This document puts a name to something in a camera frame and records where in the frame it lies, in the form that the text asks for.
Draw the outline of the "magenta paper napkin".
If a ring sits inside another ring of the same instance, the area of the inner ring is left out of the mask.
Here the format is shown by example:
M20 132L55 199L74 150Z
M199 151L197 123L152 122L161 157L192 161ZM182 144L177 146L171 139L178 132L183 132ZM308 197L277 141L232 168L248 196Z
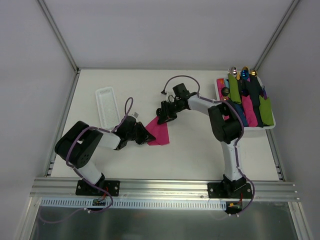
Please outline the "magenta paper napkin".
M158 124L156 116L145 128L155 137L155 140L148 142L149 146L164 146L170 143L169 130L167 123Z

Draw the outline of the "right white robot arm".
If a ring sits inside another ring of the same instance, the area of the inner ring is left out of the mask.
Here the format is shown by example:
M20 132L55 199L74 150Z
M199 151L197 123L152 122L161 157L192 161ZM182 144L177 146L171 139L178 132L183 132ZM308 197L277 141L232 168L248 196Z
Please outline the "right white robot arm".
M157 123L162 125L177 118L183 110L197 111L209 117L212 133L221 143L224 157L222 188L224 193L235 198L247 183L242 171L239 141L244 134L244 125L237 111L229 101L213 100L189 92L181 83L173 88L173 101L162 101L156 110Z

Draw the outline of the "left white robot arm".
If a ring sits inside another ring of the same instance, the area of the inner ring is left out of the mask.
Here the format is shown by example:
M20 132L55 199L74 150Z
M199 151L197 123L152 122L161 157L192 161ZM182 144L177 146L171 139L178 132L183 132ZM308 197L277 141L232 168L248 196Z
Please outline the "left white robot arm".
M154 140L156 137L133 116L127 116L113 130L91 127L78 121L56 143L54 152L80 175L93 195L99 195L105 188L105 176L91 161L96 148L119 151L130 141L143 145Z

